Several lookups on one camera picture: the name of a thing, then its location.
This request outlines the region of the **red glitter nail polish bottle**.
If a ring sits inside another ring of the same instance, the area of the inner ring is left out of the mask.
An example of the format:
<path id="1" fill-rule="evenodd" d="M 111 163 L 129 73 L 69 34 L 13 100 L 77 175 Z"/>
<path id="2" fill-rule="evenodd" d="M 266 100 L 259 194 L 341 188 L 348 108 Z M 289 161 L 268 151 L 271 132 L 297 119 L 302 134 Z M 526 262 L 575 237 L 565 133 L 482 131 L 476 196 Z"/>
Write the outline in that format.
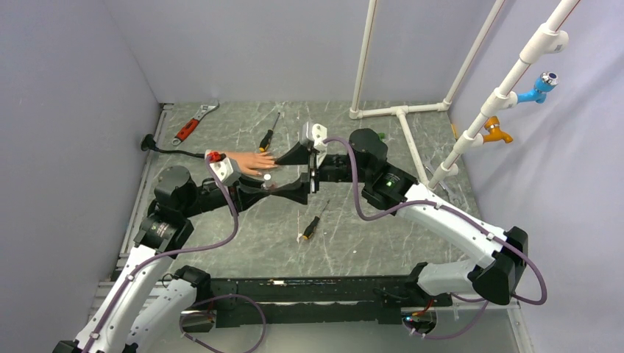
<path id="1" fill-rule="evenodd" d="M 262 188 L 264 190 L 271 190 L 273 187 L 274 181 L 272 180 L 272 176 L 270 174 L 264 174 Z"/>

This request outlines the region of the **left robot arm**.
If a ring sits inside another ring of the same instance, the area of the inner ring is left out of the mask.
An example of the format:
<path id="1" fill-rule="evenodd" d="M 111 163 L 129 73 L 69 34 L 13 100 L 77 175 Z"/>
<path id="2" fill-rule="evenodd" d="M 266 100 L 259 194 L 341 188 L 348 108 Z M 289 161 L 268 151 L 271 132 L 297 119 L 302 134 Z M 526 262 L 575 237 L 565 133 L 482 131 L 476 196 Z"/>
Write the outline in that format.
<path id="1" fill-rule="evenodd" d="M 233 285 L 213 285 L 207 272 L 189 265 L 173 273 L 152 303 L 147 301 L 179 255 L 217 249 L 234 238 L 230 234 L 212 245 L 187 248 L 194 231 L 191 217 L 227 207 L 237 221 L 241 211 L 271 193 L 260 180 L 241 176 L 231 159 L 211 163 L 208 170 L 212 178 L 203 185 L 182 166 L 160 173 L 121 274 L 86 326 L 74 339 L 60 341 L 55 352 L 146 352 L 183 310 L 234 306 Z"/>

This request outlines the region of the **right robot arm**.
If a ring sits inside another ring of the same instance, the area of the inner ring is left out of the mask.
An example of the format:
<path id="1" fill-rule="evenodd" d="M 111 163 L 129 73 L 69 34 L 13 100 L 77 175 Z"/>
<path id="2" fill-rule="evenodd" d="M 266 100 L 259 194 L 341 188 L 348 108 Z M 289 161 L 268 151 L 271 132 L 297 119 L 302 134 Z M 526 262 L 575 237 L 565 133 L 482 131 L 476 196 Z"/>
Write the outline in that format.
<path id="1" fill-rule="evenodd" d="M 328 154 L 327 130 L 319 124 L 288 152 L 278 165 L 306 165 L 309 187 L 321 182 L 352 182 L 354 199 L 366 199 L 379 213 L 370 219 L 396 215 L 420 224 L 468 256 L 454 263 L 419 263 L 412 270 L 405 294 L 423 305 L 443 293 L 476 293 L 489 302 L 506 305 L 515 296 L 527 267 L 528 236 L 518 227 L 505 231 L 460 210 L 437 196 L 415 176 L 387 160 L 388 146 L 372 129 L 357 129 L 337 141 L 346 154 Z"/>

